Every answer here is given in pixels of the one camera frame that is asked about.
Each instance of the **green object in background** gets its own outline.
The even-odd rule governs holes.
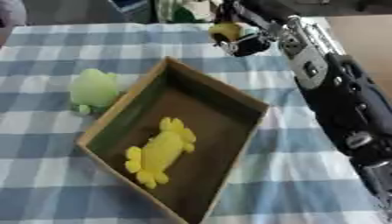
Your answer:
[[[86,69],[69,86],[72,110],[83,115],[105,111],[117,98],[119,91],[114,73]]]
[[[196,19],[191,11],[185,7],[179,7],[173,13],[173,23],[202,23],[204,20]]]

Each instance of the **stuffed toy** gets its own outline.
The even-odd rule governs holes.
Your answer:
[[[193,152],[196,142],[196,136],[178,118],[163,118],[159,128],[161,132],[142,149],[132,146],[126,151],[125,168],[135,173],[137,181],[150,189],[154,189],[157,183],[163,185],[169,181],[166,168],[182,151]]]
[[[114,73],[86,69],[69,86],[72,109],[83,115],[104,112],[117,98],[119,91]]]

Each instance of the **table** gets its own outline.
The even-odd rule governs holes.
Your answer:
[[[170,55],[270,104],[206,223],[381,223],[373,199],[306,107],[277,46],[228,57],[213,47],[207,28],[15,28],[0,51],[0,221],[165,221],[74,146],[92,118],[68,110],[67,85],[95,67],[120,74],[126,88]]]
[[[332,31],[392,99],[392,16],[329,17]]]

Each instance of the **plush toy leg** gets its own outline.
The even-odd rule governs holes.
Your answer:
[[[130,160],[125,162],[125,168],[127,168],[127,171],[129,171],[130,173],[135,173],[135,172],[139,172],[140,169],[142,169],[142,166],[140,162],[137,162],[135,160]]]
[[[160,172],[160,173],[155,174],[155,180],[156,180],[159,184],[164,185],[164,184],[166,184],[167,182],[169,182],[169,177],[167,177],[167,175],[164,174],[163,172]]]
[[[150,189],[154,189],[157,186],[154,176],[147,171],[140,171],[136,175],[136,179],[141,183],[145,184]]]
[[[132,146],[127,149],[127,159],[142,161],[142,150],[139,147]]]
[[[139,172],[142,168],[142,150],[132,146],[127,150],[126,156],[129,161],[125,162],[125,168],[130,173]]]
[[[87,116],[91,113],[91,108],[88,105],[79,105],[78,107],[79,113]]]
[[[171,122],[171,130],[177,133],[181,133],[184,129],[184,124],[178,118],[174,118]]]
[[[196,136],[193,134],[193,132],[190,129],[183,129],[181,131],[181,137],[188,143],[194,143],[196,142]]]
[[[170,117],[164,117],[159,124],[159,128],[161,129],[161,131],[169,130],[171,126],[172,120],[170,119]]]
[[[194,151],[194,145],[192,143],[185,143],[184,144],[184,151],[186,152],[193,152]]]

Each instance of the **plush toy arm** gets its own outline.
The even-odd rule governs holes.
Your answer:
[[[84,116],[87,116],[91,113],[91,108],[88,105],[79,105],[78,107],[79,113],[83,114]]]
[[[130,173],[139,172],[142,169],[142,150],[132,146],[127,150],[126,156],[129,161],[125,162],[125,168]]]

